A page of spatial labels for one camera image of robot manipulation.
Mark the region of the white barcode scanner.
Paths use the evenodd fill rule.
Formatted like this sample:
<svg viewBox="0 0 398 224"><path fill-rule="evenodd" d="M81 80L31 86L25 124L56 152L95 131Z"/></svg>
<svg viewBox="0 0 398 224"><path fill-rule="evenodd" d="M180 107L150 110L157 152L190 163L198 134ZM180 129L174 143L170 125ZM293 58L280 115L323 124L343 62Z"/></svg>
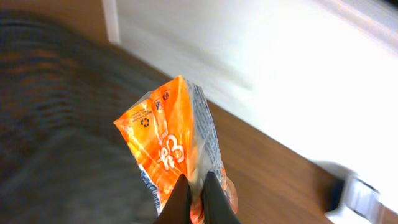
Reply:
<svg viewBox="0 0 398 224"><path fill-rule="evenodd" d="M325 217L334 224L377 224L383 210L380 191L352 173L334 191L331 209Z"/></svg>

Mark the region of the grey mesh basket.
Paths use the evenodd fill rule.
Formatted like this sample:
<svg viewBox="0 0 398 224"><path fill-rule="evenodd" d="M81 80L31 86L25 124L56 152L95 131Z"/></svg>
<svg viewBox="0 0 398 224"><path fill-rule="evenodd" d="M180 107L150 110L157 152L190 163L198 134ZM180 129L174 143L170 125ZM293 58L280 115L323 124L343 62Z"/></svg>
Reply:
<svg viewBox="0 0 398 224"><path fill-rule="evenodd" d="M1 11L1 222L154 222L114 121L166 81L48 17Z"/></svg>

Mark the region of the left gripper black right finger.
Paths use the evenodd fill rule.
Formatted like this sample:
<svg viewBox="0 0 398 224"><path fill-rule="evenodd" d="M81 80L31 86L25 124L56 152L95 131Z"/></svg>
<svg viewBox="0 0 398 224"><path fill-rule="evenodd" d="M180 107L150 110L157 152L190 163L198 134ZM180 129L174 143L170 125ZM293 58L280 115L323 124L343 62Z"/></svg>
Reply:
<svg viewBox="0 0 398 224"><path fill-rule="evenodd" d="M208 172L203 186L205 224L240 224L214 172Z"/></svg>

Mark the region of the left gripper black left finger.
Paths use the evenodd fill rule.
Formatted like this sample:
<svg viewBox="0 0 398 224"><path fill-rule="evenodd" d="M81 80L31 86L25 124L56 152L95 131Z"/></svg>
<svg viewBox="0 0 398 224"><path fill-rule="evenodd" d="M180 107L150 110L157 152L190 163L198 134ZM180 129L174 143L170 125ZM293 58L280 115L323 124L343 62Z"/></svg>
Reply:
<svg viewBox="0 0 398 224"><path fill-rule="evenodd" d="M190 218L191 202L190 186L187 178L182 174L154 224L192 224Z"/></svg>

